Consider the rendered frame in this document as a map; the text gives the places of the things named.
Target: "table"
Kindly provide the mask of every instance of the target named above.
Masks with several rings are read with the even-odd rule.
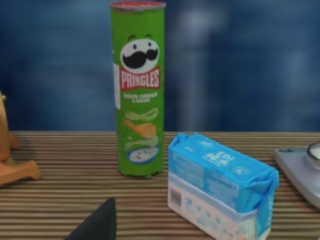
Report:
[[[17,132],[15,160],[37,161],[43,180],[0,187],[1,240],[62,240],[100,204],[116,197],[118,240],[209,240],[167,208],[165,170],[152,179],[117,172],[112,132]],[[279,169],[273,149],[305,146],[320,133],[203,133]],[[165,148],[175,133],[165,134]],[[280,172],[270,240],[316,240],[320,211]]]

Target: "black object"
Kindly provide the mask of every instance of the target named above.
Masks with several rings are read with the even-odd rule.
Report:
[[[64,240],[115,240],[116,201],[109,198]]]

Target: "blurred backdrop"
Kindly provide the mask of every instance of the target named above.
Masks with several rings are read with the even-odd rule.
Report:
[[[115,130],[110,2],[0,1],[12,130]],[[320,131],[319,0],[166,3],[166,131]]]

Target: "mascot eyebrow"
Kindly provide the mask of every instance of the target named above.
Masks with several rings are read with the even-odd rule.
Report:
[[[129,37],[128,37],[128,42],[131,40],[131,39],[136,39],[137,37],[136,37],[136,35],[130,35]]]

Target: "pringles can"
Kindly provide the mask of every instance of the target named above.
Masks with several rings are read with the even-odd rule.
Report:
[[[165,3],[110,9],[118,170],[151,177],[164,166]]]

